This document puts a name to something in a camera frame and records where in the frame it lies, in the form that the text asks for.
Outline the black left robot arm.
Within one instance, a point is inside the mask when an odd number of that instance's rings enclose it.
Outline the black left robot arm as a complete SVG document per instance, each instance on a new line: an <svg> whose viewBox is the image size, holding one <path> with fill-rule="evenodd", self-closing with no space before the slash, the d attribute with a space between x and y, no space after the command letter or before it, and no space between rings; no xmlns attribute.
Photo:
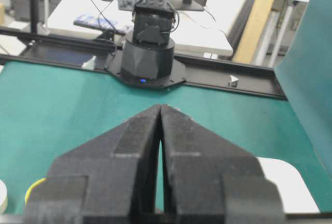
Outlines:
<svg viewBox="0 0 332 224"><path fill-rule="evenodd" d="M169 0L139 0L133 6L133 30L122 50L110 54L104 69L122 82L149 89L164 89L186 82L186 66L174 58L170 34L179 15Z"/></svg>

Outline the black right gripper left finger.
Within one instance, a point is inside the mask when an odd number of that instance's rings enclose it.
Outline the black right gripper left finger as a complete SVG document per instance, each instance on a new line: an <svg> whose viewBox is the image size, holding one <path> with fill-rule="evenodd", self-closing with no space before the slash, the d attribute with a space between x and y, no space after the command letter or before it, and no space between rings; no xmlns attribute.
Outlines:
<svg viewBox="0 0 332 224"><path fill-rule="evenodd" d="M24 209L25 223L130 223L155 210L156 104L60 155Z"/></svg>

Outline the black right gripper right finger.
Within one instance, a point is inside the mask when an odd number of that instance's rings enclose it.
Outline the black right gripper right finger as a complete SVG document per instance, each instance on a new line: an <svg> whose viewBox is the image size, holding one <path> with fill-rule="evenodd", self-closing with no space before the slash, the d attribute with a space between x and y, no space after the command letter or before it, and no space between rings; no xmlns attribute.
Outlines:
<svg viewBox="0 0 332 224"><path fill-rule="evenodd" d="M170 106L161 122L177 223L285 222L279 191L253 154Z"/></svg>

